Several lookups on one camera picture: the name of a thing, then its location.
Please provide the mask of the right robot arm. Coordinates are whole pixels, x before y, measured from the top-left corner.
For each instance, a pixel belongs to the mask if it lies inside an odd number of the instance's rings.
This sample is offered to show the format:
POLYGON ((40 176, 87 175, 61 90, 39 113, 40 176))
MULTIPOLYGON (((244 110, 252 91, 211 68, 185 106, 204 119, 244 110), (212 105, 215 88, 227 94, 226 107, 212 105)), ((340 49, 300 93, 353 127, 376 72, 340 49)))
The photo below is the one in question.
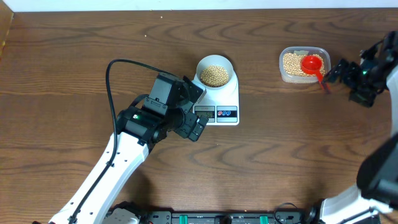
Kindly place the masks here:
POLYGON ((359 223, 397 210, 397 32, 360 53, 361 62, 341 59, 322 84, 339 81, 350 88, 349 100, 367 108, 387 90, 391 97, 391 137, 361 164, 356 183, 322 200, 310 223, 359 223))

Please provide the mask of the red plastic measuring scoop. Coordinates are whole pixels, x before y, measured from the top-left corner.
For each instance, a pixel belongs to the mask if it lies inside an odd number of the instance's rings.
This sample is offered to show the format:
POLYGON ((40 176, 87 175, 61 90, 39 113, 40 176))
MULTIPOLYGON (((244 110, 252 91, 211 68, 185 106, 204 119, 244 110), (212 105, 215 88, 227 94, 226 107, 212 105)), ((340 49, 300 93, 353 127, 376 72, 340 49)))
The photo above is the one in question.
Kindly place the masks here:
POLYGON ((301 69, 307 74, 314 74, 326 94, 330 94, 330 89, 326 83, 322 83, 323 75, 320 72, 323 63, 322 61, 313 55, 305 56, 301 61, 301 69))

